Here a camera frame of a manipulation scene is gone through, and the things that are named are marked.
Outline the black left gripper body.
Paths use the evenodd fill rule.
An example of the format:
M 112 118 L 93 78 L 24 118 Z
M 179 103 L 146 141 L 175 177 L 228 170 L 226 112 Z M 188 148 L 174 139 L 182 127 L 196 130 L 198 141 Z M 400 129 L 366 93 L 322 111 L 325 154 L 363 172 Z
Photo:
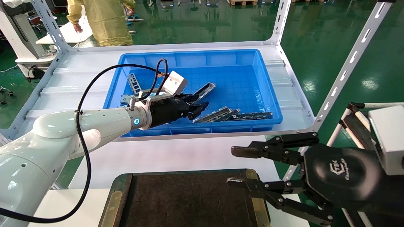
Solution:
M 168 98 L 152 102 L 150 105 L 150 128 L 185 117 L 189 112 L 189 106 L 187 102 L 179 98 Z

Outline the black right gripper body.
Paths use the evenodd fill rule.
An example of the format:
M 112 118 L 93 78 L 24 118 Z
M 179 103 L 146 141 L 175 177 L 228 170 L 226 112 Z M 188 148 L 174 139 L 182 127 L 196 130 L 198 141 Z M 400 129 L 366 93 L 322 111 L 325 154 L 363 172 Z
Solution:
M 387 175 L 375 151 L 317 144 L 303 159 L 308 185 L 334 206 L 403 216 L 403 176 Z

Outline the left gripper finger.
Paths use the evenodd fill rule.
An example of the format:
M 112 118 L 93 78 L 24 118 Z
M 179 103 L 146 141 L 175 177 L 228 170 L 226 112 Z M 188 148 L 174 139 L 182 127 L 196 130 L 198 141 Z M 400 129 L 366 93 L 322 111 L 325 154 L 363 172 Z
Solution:
M 208 107 L 209 102 L 202 102 L 200 104 L 190 104 L 188 111 L 188 119 L 194 120 Z
M 199 99 L 198 94 L 182 94 L 181 99 L 182 101 L 186 102 L 187 104 L 192 104 Z

